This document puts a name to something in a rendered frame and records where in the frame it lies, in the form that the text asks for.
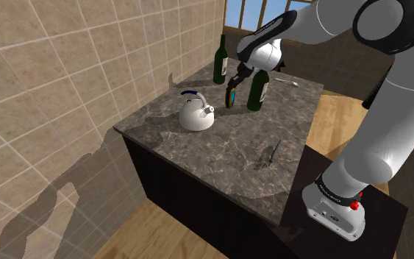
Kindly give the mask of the wooden framed window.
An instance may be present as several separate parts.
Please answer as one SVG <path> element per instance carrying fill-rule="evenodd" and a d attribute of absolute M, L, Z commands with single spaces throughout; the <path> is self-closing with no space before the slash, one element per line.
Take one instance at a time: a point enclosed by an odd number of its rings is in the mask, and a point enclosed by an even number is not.
<path fill-rule="evenodd" d="M 253 32 L 288 10 L 300 10 L 315 0 L 225 0 L 224 32 Z"/>

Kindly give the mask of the silver spoon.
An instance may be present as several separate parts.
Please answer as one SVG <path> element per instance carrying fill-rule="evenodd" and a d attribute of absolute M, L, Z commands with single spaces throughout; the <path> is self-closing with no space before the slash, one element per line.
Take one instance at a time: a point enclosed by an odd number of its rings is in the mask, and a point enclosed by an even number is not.
<path fill-rule="evenodd" d="M 286 79 L 274 78 L 274 80 L 276 80 L 276 81 L 278 81 L 278 82 L 285 83 L 285 84 L 287 84 L 287 85 L 292 85 L 292 86 L 297 87 L 297 88 L 301 86 L 301 85 L 300 85 L 299 83 L 297 83 L 297 82 L 290 81 L 290 80 L 286 80 Z"/>

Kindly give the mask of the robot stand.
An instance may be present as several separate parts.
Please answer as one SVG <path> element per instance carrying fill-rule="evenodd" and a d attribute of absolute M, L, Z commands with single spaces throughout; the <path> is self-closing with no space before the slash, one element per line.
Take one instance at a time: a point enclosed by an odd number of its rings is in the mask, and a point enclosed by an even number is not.
<path fill-rule="evenodd" d="M 332 161 L 305 146 L 288 200 L 275 234 L 299 259 L 393 259 L 408 208 L 373 186 L 363 191 L 365 230 L 347 241 L 311 219 L 302 189 L 315 181 Z"/>

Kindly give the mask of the green wine bottle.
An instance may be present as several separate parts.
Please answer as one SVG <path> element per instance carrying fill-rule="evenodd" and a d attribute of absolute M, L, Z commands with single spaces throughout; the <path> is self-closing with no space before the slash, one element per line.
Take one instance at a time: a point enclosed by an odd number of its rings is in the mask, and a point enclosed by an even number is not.
<path fill-rule="evenodd" d="M 259 70 L 253 77 L 247 108 L 251 111 L 259 111 L 262 107 L 266 91 L 268 89 L 269 76 L 268 72 Z"/>
<path fill-rule="evenodd" d="M 220 46 L 215 53 L 214 59 L 213 82 L 217 85 L 221 85 L 225 81 L 227 62 L 228 54 L 225 48 L 225 34 L 222 34 L 220 39 Z"/>

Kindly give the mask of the dark grey knife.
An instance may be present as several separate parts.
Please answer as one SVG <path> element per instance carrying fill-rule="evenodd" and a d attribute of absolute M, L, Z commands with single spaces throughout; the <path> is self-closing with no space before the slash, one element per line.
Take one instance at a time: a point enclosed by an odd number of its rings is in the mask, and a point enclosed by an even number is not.
<path fill-rule="evenodd" d="M 268 165 L 271 165 L 271 164 L 273 163 L 274 158 L 275 158 L 275 156 L 276 156 L 276 153 L 278 152 L 279 146 L 280 146 L 280 144 L 281 144 L 281 141 L 282 141 L 282 139 L 279 139 L 278 143 L 277 143 L 277 144 L 276 144 L 276 146 L 274 147 L 274 150 L 273 150 L 273 152 L 271 153 L 271 156 L 270 156 L 270 158 L 269 158 L 269 160 L 268 160 Z"/>

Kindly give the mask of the dark kitchen counter cabinet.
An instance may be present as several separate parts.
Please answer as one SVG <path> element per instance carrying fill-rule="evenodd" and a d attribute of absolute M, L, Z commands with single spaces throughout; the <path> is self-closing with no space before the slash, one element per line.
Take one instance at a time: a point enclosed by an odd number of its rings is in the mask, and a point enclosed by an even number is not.
<path fill-rule="evenodd" d="M 138 141 L 123 138 L 146 196 L 229 259 L 299 259 L 269 221 Z"/>

